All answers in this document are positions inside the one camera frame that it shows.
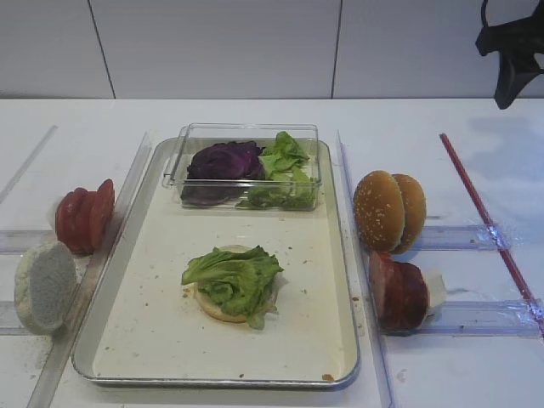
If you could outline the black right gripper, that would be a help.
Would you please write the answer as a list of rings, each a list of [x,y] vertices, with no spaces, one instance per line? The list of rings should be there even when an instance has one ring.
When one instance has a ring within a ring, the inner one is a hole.
[[[480,9],[482,28],[475,45],[481,56],[495,51],[500,55],[494,100],[500,110],[505,110],[542,71],[535,54],[543,54],[543,1],[530,16],[499,25],[489,24],[487,5],[488,0],[484,0]]]

